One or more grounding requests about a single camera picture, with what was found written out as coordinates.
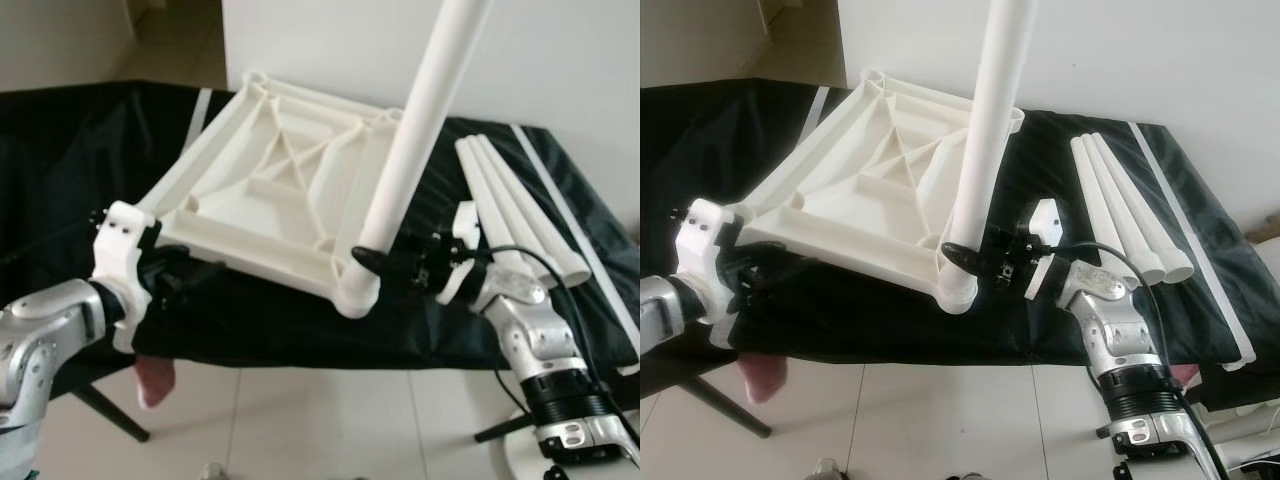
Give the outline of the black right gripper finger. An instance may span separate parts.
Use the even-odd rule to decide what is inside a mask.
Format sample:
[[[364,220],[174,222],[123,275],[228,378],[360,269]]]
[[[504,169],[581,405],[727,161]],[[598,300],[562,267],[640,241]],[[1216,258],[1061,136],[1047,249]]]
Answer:
[[[397,256],[367,247],[353,247],[352,259],[371,273],[401,273],[404,266]]]
[[[954,242],[943,242],[941,253],[945,259],[960,270],[988,270],[993,266],[995,257],[987,252],[969,248]]]

